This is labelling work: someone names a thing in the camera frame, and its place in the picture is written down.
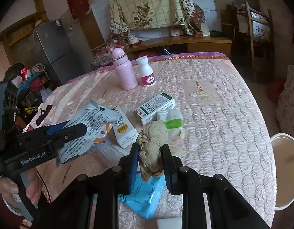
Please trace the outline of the person's left hand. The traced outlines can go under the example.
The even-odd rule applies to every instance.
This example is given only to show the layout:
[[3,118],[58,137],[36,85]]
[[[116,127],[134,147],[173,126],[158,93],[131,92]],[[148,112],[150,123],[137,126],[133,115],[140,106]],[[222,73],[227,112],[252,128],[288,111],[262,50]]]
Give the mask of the person's left hand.
[[[40,196],[42,193],[42,181],[38,177],[38,172],[36,168],[32,168],[28,171],[29,185],[26,187],[26,196],[29,198],[33,205],[38,204]],[[0,193],[6,202],[15,211],[19,211],[18,204],[14,200],[13,195],[18,194],[19,187],[11,179],[7,177],[0,177]]]

